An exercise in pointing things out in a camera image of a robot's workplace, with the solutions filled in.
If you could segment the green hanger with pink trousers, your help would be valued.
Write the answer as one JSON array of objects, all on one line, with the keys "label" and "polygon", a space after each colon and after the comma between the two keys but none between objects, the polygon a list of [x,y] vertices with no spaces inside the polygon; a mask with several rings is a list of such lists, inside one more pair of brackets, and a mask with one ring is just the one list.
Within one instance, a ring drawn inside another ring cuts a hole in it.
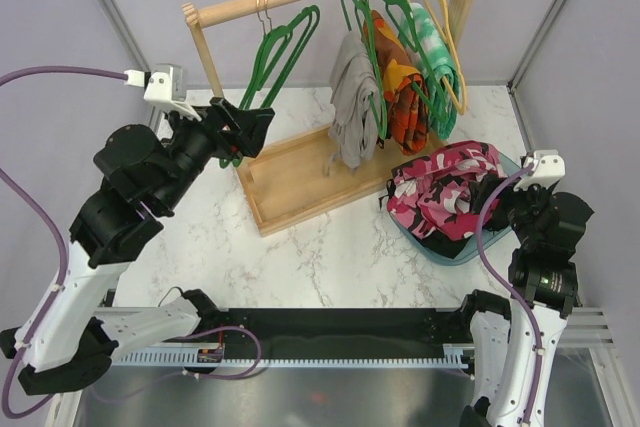
[{"label": "green hanger with pink trousers", "polygon": [[251,107],[256,94],[266,86],[276,67],[282,64],[259,109],[273,105],[320,22],[320,9],[315,4],[304,7],[289,23],[277,27],[273,26],[268,13],[268,0],[256,0],[256,15],[262,25],[263,37],[240,109]]}]

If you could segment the pink camouflage trousers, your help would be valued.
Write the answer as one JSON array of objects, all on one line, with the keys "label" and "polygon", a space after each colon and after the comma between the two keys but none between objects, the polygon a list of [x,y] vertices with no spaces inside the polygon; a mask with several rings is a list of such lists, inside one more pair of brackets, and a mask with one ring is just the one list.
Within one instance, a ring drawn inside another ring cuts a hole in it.
[{"label": "pink camouflage trousers", "polygon": [[387,212],[419,240],[439,232],[450,241],[468,240],[479,216],[471,210],[471,187],[506,177],[495,146],[460,141],[392,169]]}]

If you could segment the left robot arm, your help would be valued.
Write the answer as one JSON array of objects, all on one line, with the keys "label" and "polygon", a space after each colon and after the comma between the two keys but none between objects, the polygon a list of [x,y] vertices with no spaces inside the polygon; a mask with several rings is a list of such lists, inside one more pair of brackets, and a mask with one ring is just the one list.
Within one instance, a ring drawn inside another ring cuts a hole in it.
[{"label": "left robot arm", "polygon": [[162,219],[213,159],[256,157],[274,118],[213,98],[195,119],[171,114],[172,135],[147,126],[112,133],[94,162],[103,179],[60,243],[61,264],[29,320],[1,334],[25,394],[82,390],[131,352],[173,339],[208,341],[219,327],[215,304],[198,289],[121,319],[97,315],[109,288],[162,231]]}]

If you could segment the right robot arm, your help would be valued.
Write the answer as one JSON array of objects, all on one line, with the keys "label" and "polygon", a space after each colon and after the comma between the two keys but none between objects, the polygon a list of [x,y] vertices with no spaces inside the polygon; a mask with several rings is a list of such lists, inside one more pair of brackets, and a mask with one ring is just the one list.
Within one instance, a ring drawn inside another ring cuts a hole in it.
[{"label": "right robot arm", "polygon": [[520,245],[504,282],[508,297],[474,290],[457,316],[473,341],[472,400],[463,426],[541,426],[560,337],[578,294],[572,257],[592,208],[553,187],[511,187],[499,205]]}]

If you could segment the black trousers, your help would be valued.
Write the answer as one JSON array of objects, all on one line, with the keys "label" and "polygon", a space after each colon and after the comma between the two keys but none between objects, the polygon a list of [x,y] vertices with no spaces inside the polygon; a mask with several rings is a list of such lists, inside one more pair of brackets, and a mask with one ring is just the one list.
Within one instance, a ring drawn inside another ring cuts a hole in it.
[{"label": "black trousers", "polygon": [[453,259],[476,232],[479,213],[473,205],[479,188],[496,187],[503,179],[495,172],[483,174],[480,181],[474,174],[422,176],[409,231],[423,247]]}]

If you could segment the green hanger with black trousers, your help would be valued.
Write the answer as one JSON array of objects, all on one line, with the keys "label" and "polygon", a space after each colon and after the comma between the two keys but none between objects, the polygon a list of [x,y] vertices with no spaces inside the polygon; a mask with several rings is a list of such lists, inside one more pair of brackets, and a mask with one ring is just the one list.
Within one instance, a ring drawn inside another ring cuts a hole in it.
[{"label": "green hanger with black trousers", "polygon": [[210,100],[222,121],[219,133],[224,143],[217,156],[221,168],[238,167],[244,159],[261,152],[275,117],[273,104],[320,22],[320,9],[312,4],[288,23],[275,27],[267,13],[267,0],[257,0],[256,4],[263,38],[240,104],[234,106],[221,96]]}]

